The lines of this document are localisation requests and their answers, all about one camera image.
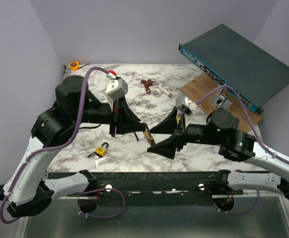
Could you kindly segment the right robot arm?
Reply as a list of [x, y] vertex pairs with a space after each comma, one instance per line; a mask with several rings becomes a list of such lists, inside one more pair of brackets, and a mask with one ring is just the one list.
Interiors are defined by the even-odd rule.
[[244, 162], [263, 168], [262, 172], [218, 171], [211, 182], [201, 182], [201, 194], [226, 195], [239, 190], [269, 191], [289, 200], [289, 157], [260, 144], [259, 140], [238, 130], [239, 119], [225, 109], [216, 109], [205, 124], [187, 123], [189, 114], [172, 113], [150, 132], [170, 137], [147, 151], [174, 159], [188, 143], [216, 145], [219, 155], [233, 162]]

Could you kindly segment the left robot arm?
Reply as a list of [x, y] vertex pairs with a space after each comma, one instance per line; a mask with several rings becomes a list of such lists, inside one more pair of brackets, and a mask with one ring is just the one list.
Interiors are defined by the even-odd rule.
[[110, 86], [115, 95], [113, 104], [100, 102], [82, 76], [69, 76], [56, 87], [56, 101], [38, 116], [17, 170], [0, 185], [1, 213], [7, 211], [17, 220], [40, 214], [58, 198], [97, 192], [97, 179], [87, 170], [60, 179], [43, 176], [56, 155], [73, 142], [82, 123], [107, 124], [112, 136], [145, 131], [145, 125], [127, 105], [124, 80], [112, 76]]

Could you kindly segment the small brass long-shackle padlock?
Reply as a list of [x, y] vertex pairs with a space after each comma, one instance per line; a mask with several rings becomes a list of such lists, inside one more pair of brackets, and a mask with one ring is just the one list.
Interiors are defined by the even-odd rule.
[[138, 121], [138, 123], [144, 125], [145, 131], [143, 132], [143, 135], [144, 135], [146, 141], [148, 142], [148, 144], [150, 146], [154, 146], [155, 145], [155, 140], [154, 140], [154, 137], [152, 136], [152, 134], [151, 134], [151, 132], [149, 130], [149, 126], [144, 121]]

